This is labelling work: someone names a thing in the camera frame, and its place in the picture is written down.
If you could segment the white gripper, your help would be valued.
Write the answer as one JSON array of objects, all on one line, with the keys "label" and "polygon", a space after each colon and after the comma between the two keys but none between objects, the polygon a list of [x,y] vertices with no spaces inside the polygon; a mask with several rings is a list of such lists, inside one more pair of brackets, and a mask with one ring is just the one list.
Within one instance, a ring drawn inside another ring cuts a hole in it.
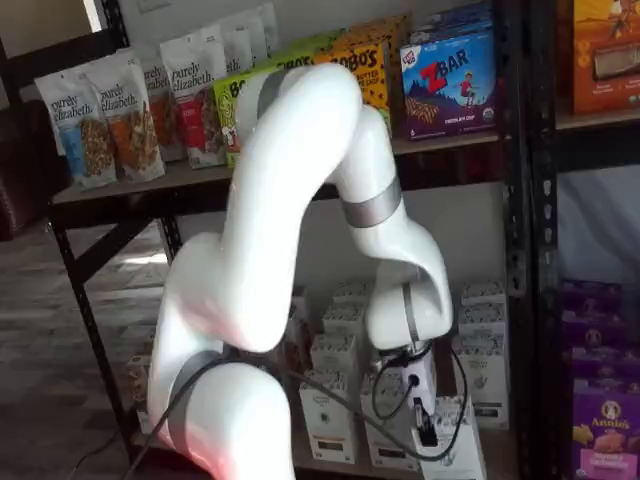
[{"label": "white gripper", "polygon": [[415,343],[409,346],[383,350],[384,366],[398,369],[409,390],[407,403],[421,428],[421,445],[436,447],[437,433],[431,421],[435,411],[436,373],[432,343]]}]

